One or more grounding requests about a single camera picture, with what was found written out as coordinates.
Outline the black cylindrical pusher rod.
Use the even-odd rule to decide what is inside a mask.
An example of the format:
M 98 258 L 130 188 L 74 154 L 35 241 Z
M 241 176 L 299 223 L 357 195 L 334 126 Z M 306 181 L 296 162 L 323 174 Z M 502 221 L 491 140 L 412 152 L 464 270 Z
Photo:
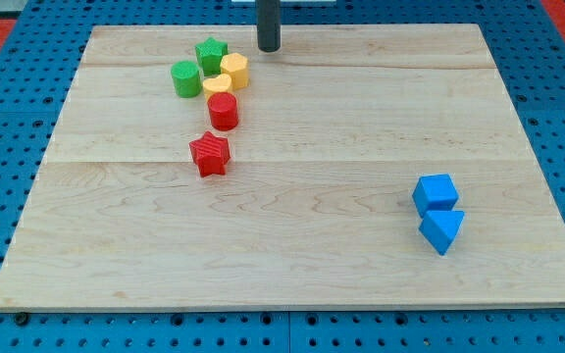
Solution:
M 281 48 L 281 1 L 256 0 L 256 28 L 258 48 L 273 53 Z

